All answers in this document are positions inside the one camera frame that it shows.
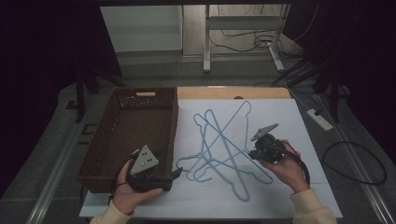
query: table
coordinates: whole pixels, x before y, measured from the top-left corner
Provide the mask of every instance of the table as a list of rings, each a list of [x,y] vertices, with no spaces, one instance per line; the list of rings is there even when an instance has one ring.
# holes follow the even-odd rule
[[[251,144],[246,145],[245,139],[253,135],[261,126],[267,126],[274,121],[279,122],[280,125],[272,131],[272,134],[280,139],[289,139],[296,148],[300,149],[308,170],[311,171],[311,186],[315,188],[323,204],[329,206],[337,217],[342,216],[312,147],[297,105],[294,100],[290,99],[286,89],[178,88],[178,92],[179,112],[174,147],[174,169],[176,169],[177,162],[181,160],[181,166],[186,168],[191,165],[188,161],[187,164],[184,163],[182,158],[199,151],[201,145],[200,134],[196,132],[196,122],[200,123],[200,119],[194,114],[205,113],[206,117],[207,109],[210,108],[213,114],[209,113],[207,116],[208,122],[215,120],[221,129],[224,127],[223,134],[229,139],[228,141],[232,141],[230,147],[224,147],[228,144],[223,145],[220,140],[217,143],[214,140],[215,145],[211,149],[213,158],[219,161],[226,160],[229,155],[226,152],[228,150],[228,153],[237,155],[234,157],[235,165],[243,169],[244,173],[251,172],[260,176],[259,179],[262,182],[251,178],[250,175],[235,175],[233,170],[220,167],[221,173],[228,176],[235,186],[233,190],[230,190],[227,183],[216,174],[210,174],[210,171],[208,171],[208,176],[213,179],[205,183],[191,182],[186,178],[186,173],[183,173],[174,181],[171,191],[156,200],[140,204],[135,210],[134,217],[173,220],[235,218],[257,220],[293,217],[294,210],[289,199],[289,195],[292,194],[290,188],[277,180],[273,174],[260,171],[260,168],[252,165],[253,161],[238,154],[236,147],[232,147],[252,149]],[[212,134],[215,133],[207,131],[207,135],[205,134],[208,144],[211,144],[213,140]],[[102,213],[106,207],[107,194],[89,192],[80,216],[93,217]],[[241,212],[233,212],[235,209],[240,209]]]
[[[274,98],[274,99],[289,99],[290,94],[284,88],[178,88],[178,94],[180,98],[192,99],[197,96],[202,99],[208,97],[217,97],[222,99],[233,99],[235,96],[242,96],[246,99],[252,98]],[[26,223],[42,223],[47,211],[50,207],[50,203],[55,195],[55,192],[59,188],[60,182],[65,173],[65,169],[70,162],[76,144],[78,143],[78,135],[84,133],[85,128],[84,122],[86,122],[87,114],[90,114],[93,108],[93,101],[87,102],[87,112],[81,118],[81,122],[73,126],[71,130],[72,135],[68,137],[64,143],[64,147],[56,161],[51,173],[47,179],[47,182],[42,189],[35,206],[32,209],[30,216]]]
[[[227,94],[225,93],[225,92],[227,92],[227,88],[222,88],[222,87],[216,87],[215,89],[212,89],[212,88],[197,88],[197,89],[186,88],[184,91],[182,90],[183,88],[179,88],[179,89],[180,89],[180,94],[182,92],[185,92],[185,93],[183,93],[183,95],[184,95],[183,97],[193,97],[193,95],[195,95],[195,94],[205,94],[205,91],[213,91],[217,95],[223,95],[223,97],[225,97],[226,99],[233,99],[237,95],[243,96],[247,99],[248,96],[255,97],[254,95],[256,95],[256,97],[259,97],[258,94],[262,94],[263,96],[268,96],[268,97],[270,97],[270,96],[271,97],[279,97],[282,99],[290,98],[289,93],[282,88],[279,88],[279,89],[278,88],[274,88],[274,89],[272,89],[272,88],[271,89],[248,88],[248,89],[245,89],[245,88],[235,87],[235,88],[230,88],[229,90],[231,91],[231,93],[227,93]],[[242,91],[242,90],[249,90],[249,89],[256,91],[256,92],[253,94],[250,94],[248,92]],[[97,107],[92,107],[92,97],[97,98],[95,95],[91,95],[88,97],[88,99],[87,99],[87,108],[88,108],[87,113],[91,114],[94,111],[98,111],[97,113],[100,113],[101,109],[98,110]],[[69,160],[72,157],[71,154],[73,154],[74,151],[76,151],[76,146],[77,146],[78,140],[80,140],[80,139],[78,139],[78,137],[81,137],[81,135],[79,135],[79,134],[82,133],[83,130],[84,130],[83,125],[80,125],[80,126],[76,125],[76,127],[73,130],[71,130],[71,132],[74,133],[75,136],[70,137],[71,140],[75,141],[74,145],[69,143],[69,141],[65,141],[65,142],[63,142],[64,147],[59,148],[61,153],[58,157],[58,160],[56,161],[56,159],[55,159],[56,162],[54,163],[53,169],[51,169],[52,171],[49,175],[49,178],[46,178],[47,184],[44,186],[44,188],[42,188],[41,194],[39,195],[38,199],[35,201],[35,207],[32,210],[32,214],[29,216],[27,223],[42,223],[44,218],[51,219],[51,218],[53,218],[54,215],[58,216],[58,213],[54,214],[54,211],[51,208],[57,207],[55,209],[55,211],[57,211],[57,210],[59,211],[59,208],[62,209],[62,207],[64,205],[61,205],[61,207],[60,207],[59,204],[58,205],[54,204],[50,207],[51,203],[55,203],[55,200],[53,200],[55,192],[57,194],[61,193],[61,196],[62,196],[62,195],[64,195],[65,192],[70,192],[70,190],[73,190],[73,192],[68,193],[68,195],[71,194],[71,195],[74,195],[74,197],[78,196],[79,187],[78,187],[78,182],[76,182],[76,180],[75,180],[75,174],[70,174],[70,172],[65,174],[64,169],[66,166],[68,166],[68,168],[73,168],[73,164]],[[315,127],[310,127],[310,131],[314,131],[314,130],[315,130]],[[83,148],[85,148],[85,147],[86,146],[79,146],[78,149],[83,150]],[[72,157],[72,158],[78,159],[79,157],[83,157],[83,155],[79,154],[78,157]],[[340,184],[343,185],[345,182],[344,180],[342,180],[342,178],[334,179],[334,176],[329,176],[329,177],[331,178],[330,180],[332,181],[332,183],[335,186],[340,186]],[[61,179],[66,180],[67,183],[70,182],[70,184],[66,184],[66,186],[70,186],[71,188],[65,188],[65,187],[61,188],[59,186],[59,182],[61,181]],[[378,221],[378,219],[373,220],[373,217],[370,217],[371,216],[370,214],[377,212],[375,209],[377,209],[378,207],[380,208],[380,204],[373,204],[374,209],[371,208],[372,210],[365,210],[365,212],[367,212],[367,213],[360,214],[361,208],[365,207],[365,206],[371,207],[370,204],[372,203],[372,201],[367,201],[367,199],[370,200],[370,197],[367,196],[365,192],[361,192],[361,188],[359,188],[359,186],[356,186],[355,190],[353,192],[349,192],[349,190],[348,190],[346,192],[346,194],[340,192],[339,190],[338,190],[338,192],[336,191],[337,195],[339,197],[341,197],[340,199],[345,201],[343,204],[341,204],[341,206],[343,206],[342,209],[347,214],[346,220],[348,220],[348,219],[349,220],[356,220],[356,219],[359,220],[360,219],[362,221],[362,223],[376,223]],[[356,195],[356,194],[358,194],[359,197],[362,198],[362,200],[360,200],[361,203],[353,205],[353,208],[350,208],[350,209],[349,209],[349,207],[345,207],[345,206],[349,206],[348,199],[350,197],[354,197],[354,195]],[[68,211],[69,209],[70,209],[70,207],[67,206],[67,209],[66,209],[67,212],[64,213],[65,215],[76,216],[78,214],[79,209],[76,212]]]

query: black curtain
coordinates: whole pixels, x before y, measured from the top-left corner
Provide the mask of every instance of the black curtain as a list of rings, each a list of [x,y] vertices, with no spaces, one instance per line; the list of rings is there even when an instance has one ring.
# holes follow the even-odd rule
[[[95,67],[121,76],[99,6],[35,1],[0,3],[1,195],[21,169],[81,71],[91,92]]]
[[[347,104],[393,162],[396,162],[395,10],[393,0],[332,4],[321,35],[324,44],[317,57],[323,62],[331,55],[331,62],[314,86],[316,91],[323,91],[329,84],[347,86]]]

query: brown basket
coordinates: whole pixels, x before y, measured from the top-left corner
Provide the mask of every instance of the brown basket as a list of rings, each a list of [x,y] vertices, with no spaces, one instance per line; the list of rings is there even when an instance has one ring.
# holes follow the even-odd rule
[[[154,175],[169,176],[177,114],[177,88],[114,89],[77,180],[92,193],[109,193],[111,181],[122,161],[144,145],[154,155],[161,154]]]

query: person's right hand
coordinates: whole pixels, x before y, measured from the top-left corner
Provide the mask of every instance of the person's right hand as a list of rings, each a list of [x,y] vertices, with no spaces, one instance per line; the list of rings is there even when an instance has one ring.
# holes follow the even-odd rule
[[[283,140],[282,142],[284,142],[283,145],[287,151],[293,154],[297,153],[298,156],[301,156],[300,152],[294,152],[294,150],[291,149],[288,140]],[[273,172],[280,181],[291,187],[294,193],[310,189],[305,181],[303,169],[290,156],[284,155],[283,159],[278,163],[271,163],[263,160],[260,160],[259,163]]]

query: black object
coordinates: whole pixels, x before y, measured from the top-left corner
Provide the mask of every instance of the black object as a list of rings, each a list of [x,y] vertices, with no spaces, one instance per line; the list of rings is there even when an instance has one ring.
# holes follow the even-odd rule
[[[137,175],[127,175],[126,181],[133,190],[140,192],[146,192],[151,189],[163,189],[163,191],[169,191],[172,188],[173,181],[180,176],[181,171],[183,170],[183,168],[180,167],[169,176],[155,176],[153,174],[155,168],[156,167],[150,168]]]
[[[251,150],[248,155],[253,160],[264,160],[271,163],[279,162],[284,155],[288,155],[301,166],[305,174],[305,181],[310,185],[310,176],[305,163],[299,156],[287,151],[283,144],[284,142],[275,139],[271,134],[267,133],[256,141],[256,149]]]
[[[368,153],[368,154],[378,163],[378,165],[381,167],[382,174],[383,174],[382,179],[381,179],[381,180],[378,180],[378,181],[374,181],[374,182],[373,182],[373,181],[364,181],[364,180],[360,180],[360,179],[358,179],[358,178],[356,178],[356,177],[354,177],[354,176],[350,176],[350,175],[344,173],[344,172],[341,171],[341,170],[336,169],[335,167],[333,167],[333,166],[331,166],[329,163],[327,163],[325,160],[326,160],[326,157],[327,157],[328,153],[329,153],[331,150],[334,150],[335,147],[337,147],[337,146],[339,146],[339,145],[342,145],[342,144],[348,144],[348,145],[351,145],[351,146],[360,147],[363,151],[365,151],[366,153]],[[352,180],[352,181],[355,181],[355,182],[358,182],[358,183],[361,183],[361,184],[366,184],[366,185],[377,185],[377,186],[379,186],[379,185],[384,184],[384,183],[387,182],[387,180],[388,180],[388,173],[387,173],[387,170],[385,169],[385,166],[384,166],[384,164],[382,164],[381,160],[380,160],[373,152],[371,152],[368,148],[366,148],[366,147],[364,147],[364,146],[362,146],[362,145],[360,145],[360,144],[354,143],[354,142],[345,142],[345,141],[342,141],[342,142],[333,143],[333,144],[330,145],[330,146],[326,149],[326,151],[324,152],[323,157],[322,157],[322,159],[320,160],[320,163],[322,164],[322,166],[323,166],[323,165],[326,165],[328,168],[330,168],[331,170],[333,170],[333,171],[336,172],[337,174],[339,174],[339,175],[345,177],[346,179],[349,179],[349,180]]]

